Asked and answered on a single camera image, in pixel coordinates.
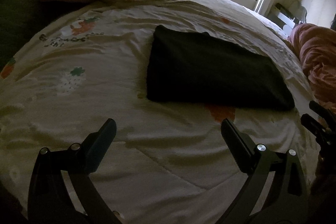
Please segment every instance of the bed sheet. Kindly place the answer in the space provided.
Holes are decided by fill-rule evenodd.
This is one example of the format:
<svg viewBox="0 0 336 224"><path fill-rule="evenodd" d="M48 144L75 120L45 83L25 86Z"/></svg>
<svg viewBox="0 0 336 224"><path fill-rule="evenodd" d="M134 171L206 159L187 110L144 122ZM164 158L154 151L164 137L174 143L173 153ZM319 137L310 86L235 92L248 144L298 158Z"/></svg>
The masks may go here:
<svg viewBox="0 0 336 224"><path fill-rule="evenodd" d="M146 69L159 24L206 31L269 56L293 94L295 109L147 100ZM281 39L229 0L89 5L36 34L1 77L0 178L25 208L39 149L66 149L107 118L116 121L117 135L91 179L128 223L214 223L224 213L247 177L221 137L226 117L255 143L279 152L296 150L307 184L314 178L318 146L300 125L303 113L315 117L308 108L314 97L300 63ZM68 187L76 208L83 210Z"/></svg>

